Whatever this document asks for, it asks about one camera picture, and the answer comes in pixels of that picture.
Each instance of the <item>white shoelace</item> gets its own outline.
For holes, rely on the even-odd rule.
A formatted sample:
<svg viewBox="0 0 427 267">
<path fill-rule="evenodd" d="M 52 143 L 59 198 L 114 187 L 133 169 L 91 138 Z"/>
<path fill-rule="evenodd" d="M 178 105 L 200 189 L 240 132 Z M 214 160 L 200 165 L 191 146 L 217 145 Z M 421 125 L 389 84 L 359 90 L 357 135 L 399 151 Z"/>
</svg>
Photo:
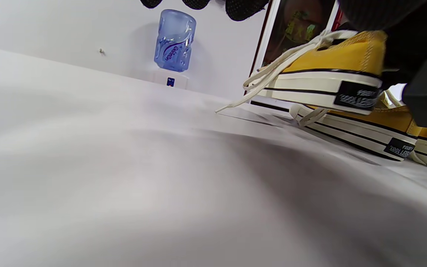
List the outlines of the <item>white shoelace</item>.
<svg viewBox="0 0 427 267">
<path fill-rule="evenodd" d="M 316 108 L 313 112 L 304 116 L 304 118 L 298 120 L 298 124 L 300 127 L 306 127 L 311 123 L 315 123 L 324 117 L 330 109 L 328 108 Z"/>
<path fill-rule="evenodd" d="M 357 32 L 351 30 L 339 30 L 337 32 L 329 32 L 324 30 L 320 35 L 312 39 L 309 43 L 303 44 L 302 46 L 291 48 L 284 52 L 275 61 L 269 64 L 266 68 L 260 70 L 248 78 L 244 84 L 244 90 L 248 91 L 243 98 L 237 102 L 231 103 L 223 108 L 215 111 L 218 113 L 226 108 L 235 108 L 256 96 L 261 90 L 263 90 L 271 81 L 273 81 L 285 68 L 289 67 L 294 61 L 305 54 L 307 51 L 322 47 L 323 45 L 331 45 L 336 39 L 349 39 L 356 35 Z M 248 86 L 251 82 L 258 80 L 258 83 Z"/>
</svg>

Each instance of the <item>black mesh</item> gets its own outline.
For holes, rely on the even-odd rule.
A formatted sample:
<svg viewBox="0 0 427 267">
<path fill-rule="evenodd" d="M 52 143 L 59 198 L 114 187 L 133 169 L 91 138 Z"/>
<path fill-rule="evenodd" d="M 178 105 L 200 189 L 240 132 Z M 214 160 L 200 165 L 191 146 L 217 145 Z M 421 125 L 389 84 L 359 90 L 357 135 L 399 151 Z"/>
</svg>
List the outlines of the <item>black mesh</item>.
<svg viewBox="0 0 427 267">
<path fill-rule="evenodd" d="M 225 8 L 228 16 L 240 22 L 263 10 L 269 0 L 227 0 Z"/>
<path fill-rule="evenodd" d="M 157 7 L 161 2 L 162 0 L 141 0 L 141 3 L 149 9 Z"/>
<path fill-rule="evenodd" d="M 147 8 L 157 7 L 162 0 L 141 0 L 141 3 Z M 182 0 L 186 6 L 201 10 L 206 7 L 210 0 Z M 261 11 L 269 0 L 225 0 L 225 9 L 227 15 L 237 22 L 246 20 L 258 11 Z"/>
<path fill-rule="evenodd" d="M 201 10 L 207 6 L 210 0 L 183 0 L 183 2 L 192 9 Z"/>
</svg>

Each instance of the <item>blue water bottle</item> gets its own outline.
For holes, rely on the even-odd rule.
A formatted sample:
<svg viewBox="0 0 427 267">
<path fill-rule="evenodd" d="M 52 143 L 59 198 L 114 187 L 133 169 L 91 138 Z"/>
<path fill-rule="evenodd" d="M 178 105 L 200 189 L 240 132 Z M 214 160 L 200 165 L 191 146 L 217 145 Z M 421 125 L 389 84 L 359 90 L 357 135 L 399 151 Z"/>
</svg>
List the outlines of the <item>blue water bottle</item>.
<svg viewBox="0 0 427 267">
<path fill-rule="evenodd" d="M 195 19 L 184 12 L 163 10 L 154 62 L 161 68 L 177 72 L 188 69 L 196 25 Z"/>
</svg>

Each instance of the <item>white surface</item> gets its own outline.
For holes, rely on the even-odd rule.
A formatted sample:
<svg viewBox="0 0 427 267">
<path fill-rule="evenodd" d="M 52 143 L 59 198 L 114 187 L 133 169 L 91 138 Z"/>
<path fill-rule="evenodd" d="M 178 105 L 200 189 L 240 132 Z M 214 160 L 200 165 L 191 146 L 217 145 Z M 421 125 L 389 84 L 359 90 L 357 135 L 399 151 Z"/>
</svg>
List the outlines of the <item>white surface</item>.
<svg viewBox="0 0 427 267">
<path fill-rule="evenodd" d="M 153 83 L 159 83 L 160 85 L 166 86 L 168 84 L 168 78 L 174 79 L 173 87 L 187 89 L 189 78 L 182 75 L 181 73 L 162 68 L 158 68 L 157 70 L 153 71 Z"/>
<path fill-rule="evenodd" d="M 149 10 L 139 0 L 0 0 L 0 49 L 151 81 L 164 9 L 197 20 L 190 66 L 183 73 L 190 79 L 188 89 L 241 98 L 264 10 L 234 22 L 219 1 L 192 10 L 181 0 L 164 0 Z"/>
<path fill-rule="evenodd" d="M 427 267 L 427 167 L 227 102 L 0 51 L 0 267 Z"/>
</svg>

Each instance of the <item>white wall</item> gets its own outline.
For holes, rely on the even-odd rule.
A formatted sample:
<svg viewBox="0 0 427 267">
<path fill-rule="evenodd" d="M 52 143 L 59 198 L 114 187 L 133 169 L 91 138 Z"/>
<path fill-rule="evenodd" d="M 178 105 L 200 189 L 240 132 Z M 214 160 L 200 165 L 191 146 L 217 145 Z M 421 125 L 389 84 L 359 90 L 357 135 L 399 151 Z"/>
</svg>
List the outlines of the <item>white wall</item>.
<svg viewBox="0 0 427 267">
<path fill-rule="evenodd" d="M 233 22 L 220 2 L 192 10 L 164 0 L 154 10 L 139 0 L 0 0 L 0 49 L 149 80 L 159 15 L 164 9 L 197 20 L 189 90 L 240 98 L 263 20 L 263 10 Z M 105 56 L 98 50 L 102 48 Z"/>
</svg>

